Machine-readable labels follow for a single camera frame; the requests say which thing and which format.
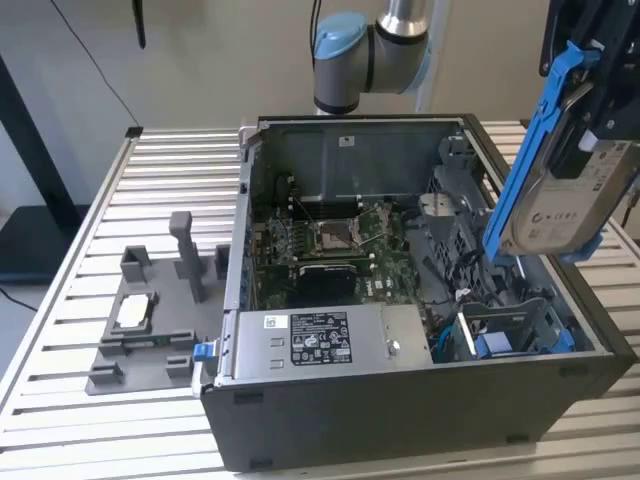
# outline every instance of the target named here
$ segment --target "screw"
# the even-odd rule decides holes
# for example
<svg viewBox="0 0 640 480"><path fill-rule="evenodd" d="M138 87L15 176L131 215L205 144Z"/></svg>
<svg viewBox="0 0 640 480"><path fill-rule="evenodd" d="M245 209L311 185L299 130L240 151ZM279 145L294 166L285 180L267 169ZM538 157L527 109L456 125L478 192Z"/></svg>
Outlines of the screw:
<svg viewBox="0 0 640 480"><path fill-rule="evenodd" d="M396 340L388 340L387 349L389 350L390 355L395 356L400 351L400 344Z"/></svg>

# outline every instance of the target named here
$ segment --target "power supply label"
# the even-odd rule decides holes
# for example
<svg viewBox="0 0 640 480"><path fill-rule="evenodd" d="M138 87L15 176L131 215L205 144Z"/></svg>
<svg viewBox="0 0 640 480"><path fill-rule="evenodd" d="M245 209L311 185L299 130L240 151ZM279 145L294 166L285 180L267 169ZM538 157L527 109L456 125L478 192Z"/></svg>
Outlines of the power supply label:
<svg viewBox="0 0 640 480"><path fill-rule="evenodd" d="M290 320L294 365L352 362L347 312L294 313Z"/></svg>

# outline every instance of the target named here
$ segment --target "blue component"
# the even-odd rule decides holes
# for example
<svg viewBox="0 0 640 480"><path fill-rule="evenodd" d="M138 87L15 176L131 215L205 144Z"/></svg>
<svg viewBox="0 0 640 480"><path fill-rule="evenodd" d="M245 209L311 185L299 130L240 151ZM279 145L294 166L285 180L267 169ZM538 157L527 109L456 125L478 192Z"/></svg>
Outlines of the blue component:
<svg viewBox="0 0 640 480"><path fill-rule="evenodd" d="M343 12L324 18L318 24L316 59L328 60L346 52L366 31L367 19L361 13Z"/></svg>
<svg viewBox="0 0 640 480"><path fill-rule="evenodd" d="M558 255L560 260L566 263L576 263L576 262L584 262L585 260L589 260L593 252L600 246L602 242L602 234L600 231L596 233L591 240L585 243L580 249L576 250L572 253L564 253L562 255Z"/></svg>
<svg viewBox="0 0 640 480"><path fill-rule="evenodd" d="M491 358L495 355L512 353L513 348L504 332L484 333L475 341L478 358Z"/></svg>
<svg viewBox="0 0 640 480"><path fill-rule="evenodd" d="M491 215L489 226L484 234L482 243L489 260L493 261L498 255L502 231L527 180L531 166L535 163L536 155L545 136L552 132L558 123L562 112L560 107L562 89L569 74L578 66L589 68L599 59L600 52L595 50L582 51L569 41L567 42L567 49L553 61L547 83L542 92L542 98L531 119L527 135L520 147L516 161L498 200L498 205L493 215ZM583 247L584 253L593 253L589 252L592 247L591 242L588 242L588 244L589 248Z"/></svg>
<svg viewBox="0 0 640 480"><path fill-rule="evenodd" d="M563 328L560 331L560 335L558 335L558 340L556 344L551 347L551 353L569 353L575 352L576 350L576 342L573 340L573 336L571 336L571 332L566 328Z"/></svg>
<svg viewBox="0 0 640 480"><path fill-rule="evenodd" d="M213 344L198 343L193 347L194 362L204 362L209 358L213 358Z"/></svg>
<svg viewBox="0 0 640 480"><path fill-rule="evenodd" d="M431 64L431 43L427 41L427 44L424 47L424 55L422 56L422 62L420 62L420 66L418 67L418 71L416 72L416 76L413 77L409 86L402 92L415 92L420 88L422 82L427 76L427 72L429 71L429 65Z"/></svg>
<svg viewBox="0 0 640 480"><path fill-rule="evenodd" d="M442 356L442 350L444 350L444 344L447 341L447 337L451 335L451 326L446 327L442 330L440 337L438 338L438 345L436 346L436 358L440 360Z"/></svg>

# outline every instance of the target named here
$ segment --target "sticker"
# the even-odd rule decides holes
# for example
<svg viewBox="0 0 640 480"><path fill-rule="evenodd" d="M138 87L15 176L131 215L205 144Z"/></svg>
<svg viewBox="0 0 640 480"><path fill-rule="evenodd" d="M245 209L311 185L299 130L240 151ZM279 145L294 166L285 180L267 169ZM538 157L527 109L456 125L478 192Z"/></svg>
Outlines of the sticker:
<svg viewBox="0 0 640 480"><path fill-rule="evenodd" d="M550 173L543 177L535 202L516 225L521 247L550 249L568 245L589 219L592 206L615 177L630 146L631 142L616 142L607 150L594 151L576 179L556 179Z"/></svg>
<svg viewBox="0 0 640 480"><path fill-rule="evenodd" d="M346 137L338 137L339 147L353 147L356 144L356 137L349 135Z"/></svg>
<svg viewBox="0 0 640 480"><path fill-rule="evenodd" d="M291 315L291 362L294 365L352 361L347 312Z"/></svg>
<svg viewBox="0 0 640 480"><path fill-rule="evenodd" d="M264 328L289 328L289 315L265 315Z"/></svg>

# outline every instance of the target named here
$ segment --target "aluminum table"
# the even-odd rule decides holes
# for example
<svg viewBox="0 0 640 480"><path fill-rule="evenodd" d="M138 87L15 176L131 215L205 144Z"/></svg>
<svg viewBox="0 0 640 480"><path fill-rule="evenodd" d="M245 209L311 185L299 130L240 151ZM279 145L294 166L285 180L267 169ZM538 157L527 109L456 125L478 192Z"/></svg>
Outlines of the aluminum table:
<svg viewBox="0 0 640 480"><path fill-rule="evenodd" d="M508 162L525 130L486 122ZM201 253L230 241L237 130L153 131L122 146L0 384L0 479L231 479L191 390L90 397L87 372L127 245L176 257L174 210L192 212ZM640 252L611 221L582 274L640 354ZM640 364L602 399L579 402L536 445L242 475L305 480L640 478Z"/></svg>

